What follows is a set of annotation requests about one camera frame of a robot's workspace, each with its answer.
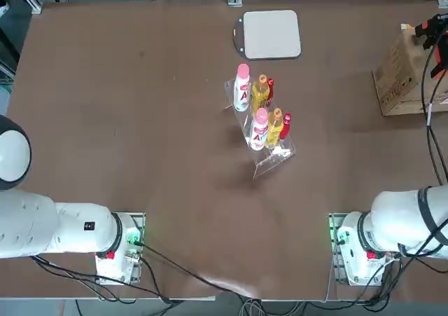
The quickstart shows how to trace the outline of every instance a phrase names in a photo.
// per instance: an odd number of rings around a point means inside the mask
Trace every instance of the white cutting board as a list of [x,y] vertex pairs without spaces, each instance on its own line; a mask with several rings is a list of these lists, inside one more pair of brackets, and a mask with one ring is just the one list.
[[292,10],[247,12],[233,34],[237,51],[249,60],[293,59],[302,52],[299,22]]

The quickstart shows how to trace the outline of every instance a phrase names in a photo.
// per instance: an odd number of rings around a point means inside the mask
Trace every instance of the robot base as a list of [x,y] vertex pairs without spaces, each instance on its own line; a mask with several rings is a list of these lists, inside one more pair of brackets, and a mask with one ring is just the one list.
[[[140,256],[143,247],[132,244],[132,241],[143,242],[145,231],[144,213],[116,212],[122,224],[120,246],[113,256],[101,259],[95,255],[97,274],[120,280],[125,283],[140,282]],[[119,284],[110,280],[98,279],[100,284]]]
[[[341,249],[346,275],[351,286],[365,286],[374,273],[386,263],[386,257],[368,259],[367,252],[361,247],[358,237],[358,220],[360,212],[349,213],[337,230],[337,242]],[[382,268],[369,286],[381,284],[384,268]]]

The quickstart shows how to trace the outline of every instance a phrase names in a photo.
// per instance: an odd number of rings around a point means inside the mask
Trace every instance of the pink bottle cap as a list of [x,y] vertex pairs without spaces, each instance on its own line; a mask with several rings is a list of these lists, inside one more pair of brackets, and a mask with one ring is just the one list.
[[258,123],[267,122],[267,110],[266,108],[259,108],[255,113],[255,121]]
[[247,79],[249,77],[249,66],[247,64],[240,64],[237,74],[240,79]]

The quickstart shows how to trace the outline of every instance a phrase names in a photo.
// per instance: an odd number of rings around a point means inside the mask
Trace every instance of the red bottle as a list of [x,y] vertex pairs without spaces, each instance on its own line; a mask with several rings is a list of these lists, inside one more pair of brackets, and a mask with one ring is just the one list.
[[279,139],[285,139],[289,132],[289,124],[291,123],[291,113],[286,113],[283,119],[283,129],[280,132]]
[[269,108],[272,102],[272,98],[274,97],[274,79],[269,78],[267,80],[267,85],[269,86],[269,95],[267,96],[266,100],[266,108]]

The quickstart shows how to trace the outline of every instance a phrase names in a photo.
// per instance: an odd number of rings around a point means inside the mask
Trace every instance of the white bottle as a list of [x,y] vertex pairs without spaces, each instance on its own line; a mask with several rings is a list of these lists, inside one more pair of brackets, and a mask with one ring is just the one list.
[[249,107],[249,88],[251,84],[249,79],[249,66],[240,64],[233,90],[233,107],[237,111],[245,111]]
[[253,117],[251,124],[251,138],[249,145],[253,150],[261,150],[265,146],[267,138],[267,110],[259,108]]

